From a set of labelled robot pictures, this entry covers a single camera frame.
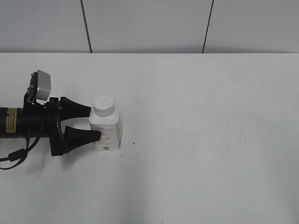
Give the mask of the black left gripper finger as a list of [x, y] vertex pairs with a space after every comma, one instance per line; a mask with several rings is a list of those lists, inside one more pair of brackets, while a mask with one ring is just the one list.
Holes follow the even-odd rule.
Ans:
[[61, 105], [61, 121], [73, 119], [73, 118], [85, 118], [89, 117], [91, 112], [91, 107], [78, 104], [69, 100], [66, 97], [60, 98]]
[[65, 132], [62, 134], [62, 154], [68, 154], [78, 147], [97, 142], [100, 137], [100, 131], [81, 130], [66, 126]]

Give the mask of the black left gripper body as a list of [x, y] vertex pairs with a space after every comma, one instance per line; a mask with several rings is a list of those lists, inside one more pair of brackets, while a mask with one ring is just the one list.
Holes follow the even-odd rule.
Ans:
[[24, 96], [23, 108], [20, 116], [20, 135], [26, 141], [35, 138], [31, 145], [26, 146], [28, 153], [41, 138], [48, 138], [52, 156], [62, 156], [68, 153], [67, 135], [62, 133], [61, 121], [66, 120], [63, 115], [69, 99], [66, 97], [50, 98], [49, 102], [40, 104], [36, 99], [30, 98], [28, 93]]

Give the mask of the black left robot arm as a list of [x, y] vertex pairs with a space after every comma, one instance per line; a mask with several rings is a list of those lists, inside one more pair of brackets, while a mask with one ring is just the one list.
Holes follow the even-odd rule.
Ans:
[[73, 118], [86, 118], [91, 108], [80, 105], [66, 97], [50, 98], [45, 104], [30, 100], [25, 94], [22, 108], [2, 107], [0, 109], [0, 137], [48, 138], [52, 156], [62, 156], [83, 145], [96, 142], [101, 133], [96, 130], [81, 130], [61, 122]]

